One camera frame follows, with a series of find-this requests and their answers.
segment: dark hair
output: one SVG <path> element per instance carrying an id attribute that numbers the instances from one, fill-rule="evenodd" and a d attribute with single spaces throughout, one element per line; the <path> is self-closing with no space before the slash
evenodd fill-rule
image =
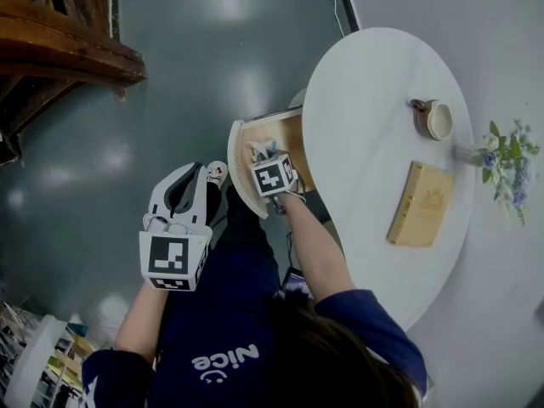
<path id="1" fill-rule="evenodd" d="M 278 332 L 271 405 L 418 406 L 402 373 L 376 360 L 350 330 L 318 316 L 303 293 L 276 295 L 270 311 Z"/>

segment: vase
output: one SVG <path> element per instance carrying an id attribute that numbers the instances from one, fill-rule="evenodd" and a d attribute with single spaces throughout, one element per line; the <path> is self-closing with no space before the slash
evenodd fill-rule
<path id="1" fill-rule="evenodd" d="M 471 145 L 453 145 L 453 157 L 456 162 L 465 163 L 474 167 L 482 167 L 482 150 Z"/>

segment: navy blue shirt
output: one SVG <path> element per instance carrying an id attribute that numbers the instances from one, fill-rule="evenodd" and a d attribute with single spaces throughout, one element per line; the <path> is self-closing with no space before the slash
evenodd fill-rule
<path id="1" fill-rule="evenodd" d="M 275 329 L 266 298 L 280 282 L 273 258 L 250 252 L 210 252 L 196 292 L 170 292 L 162 317 L 156 371 L 137 354 L 99 351 L 83 364 L 88 406 L 259 406 L 270 393 Z M 374 354 L 427 391 L 417 347 L 374 294 L 353 290 L 315 306 L 346 326 Z"/>

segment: wooden chair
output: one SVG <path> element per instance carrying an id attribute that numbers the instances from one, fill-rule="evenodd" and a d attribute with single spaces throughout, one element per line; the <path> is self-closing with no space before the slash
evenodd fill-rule
<path id="1" fill-rule="evenodd" d="M 145 78 L 115 20 L 116 0 L 0 0 L 0 165 L 21 158 L 20 132 L 72 89 Z"/>

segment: gray floor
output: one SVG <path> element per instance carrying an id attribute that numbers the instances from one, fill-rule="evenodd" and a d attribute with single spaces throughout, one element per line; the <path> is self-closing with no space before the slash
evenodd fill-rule
<path id="1" fill-rule="evenodd" d="M 115 326 L 139 288 L 138 232 L 155 183 L 225 159 L 235 119 L 284 109 L 340 37 L 332 0 L 120 0 L 122 41 L 149 79 L 118 104 L 80 88 L 0 168 L 8 299 Z M 263 222 L 286 266 L 285 219 Z"/>

